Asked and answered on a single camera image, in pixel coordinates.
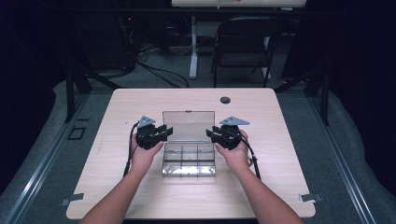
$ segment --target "dark background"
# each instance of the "dark background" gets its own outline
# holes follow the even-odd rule
[[[84,6],[131,7],[120,1],[82,2]],[[73,0],[56,3],[61,7],[83,7]],[[169,1],[157,3],[139,6],[169,6]],[[15,0],[2,1],[0,6],[1,192],[50,115],[55,100],[52,88],[64,81],[72,64],[125,72],[134,68],[134,50],[139,43],[125,41],[120,25],[127,22],[112,16],[54,16],[40,9],[53,4]],[[331,90],[356,122],[368,164],[379,182],[396,195],[396,18],[390,1],[308,0],[306,9],[347,11],[349,16],[302,19],[283,77],[299,76],[322,63],[329,65]],[[157,16],[161,22],[146,18],[140,25],[147,38],[166,48],[163,32],[152,32],[163,29],[167,20],[163,18]],[[158,29],[145,30],[153,26]]]

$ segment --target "forearm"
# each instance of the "forearm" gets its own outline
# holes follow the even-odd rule
[[[122,223],[142,179],[130,172],[80,223]]]
[[[250,170],[236,171],[235,175],[261,224],[303,223],[289,205],[264,185]]]

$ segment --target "gray carpet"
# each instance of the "gray carpet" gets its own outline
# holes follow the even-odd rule
[[[282,84],[279,80],[283,63],[290,45],[290,36],[285,36],[276,52],[275,65],[271,70],[272,79],[268,87],[275,88]],[[212,75],[210,74],[211,57],[200,50],[198,62],[198,78],[189,80],[193,88],[210,88]],[[190,69],[190,54],[178,55],[172,51],[151,51],[146,64],[154,67],[169,69],[188,77]],[[236,74],[244,71],[233,70]],[[117,84],[126,88],[170,88],[161,79],[155,77],[143,67],[136,69],[127,76],[111,78]],[[92,94],[72,125],[84,128],[85,133],[80,140],[64,140],[60,145],[60,152],[52,165],[44,183],[35,199],[26,208],[21,218],[22,223],[77,223],[65,216],[66,206],[60,206],[60,201],[68,198],[78,182],[79,175],[91,149],[101,119],[105,113],[111,90],[102,83],[91,80]],[[238,87],[240,85],[224,85],[220,87]],[[331,146],[323,132],[320,121],[316,119],[316,110],[310,102],[315,99],[306,99],[301,90],[304,83],[297,85],[287,93],[277,95],[290,136],[296,149],[298,158],[304,171],[308,187],[312,193],[320,193],[324,200],[317,202],[317,213],[304,220],[305,223],[361,223],[361,218],[352,202],[343,178],[339,174],[331,154]],[[38,137],[25,163],[15,175],[13,181],[0,197],[0,222],[5,222],[11,209],[23,193],[30,177],[42,158],[53,147],[58,133],[64,125],[66,113],[65,84],[61,83],[55,89],[57,101],[52,114]],[[366,202],[375,216],[377,223],[394,223],[396,220],[395,197],[383,189],[375,180],[370,167],[364,161],[364,147],[359,132],[348,116],[342,104],[331,94],[329,121],[331,130],[342,149],[346,161],[355,176]],[[256,223],[255,220],[222,220],[223,223]],[[219,223],[216,221],[157,221],[139,223]]]

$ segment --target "white desk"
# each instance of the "white desk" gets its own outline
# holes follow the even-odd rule
[[[306,0],[172,0],[173,7],[304,7]],[[198,53],[196,42],[196,21],[191,18],[191,63],[190,79],[197,78]]]
[[[224,105],[222,96],[231,98]],[[309,193],[276,95],[271,89],[142,89],[114,91],[93,142],[75,194],[67,209],[83,218],[121,180],[128,156],[129,134],[143,115],[163,124],[163,111],[215,111],[215,125],[234,116],[258,158],[262,181],[300,217],[312,217],[315,207],[300,200]],[[238,180],[216,151],[215,177],[163,177],[163,150],[158,153],[128,210],[131,219],[253,218]]]

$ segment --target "chair backrest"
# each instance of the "chair backrest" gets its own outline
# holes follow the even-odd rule
[[[282,35],[283,24],[269,17],[234,17],[224,21],[217,30],[217,43],[227,38],[270,37],[268,47],[271,48],[276,39]]]

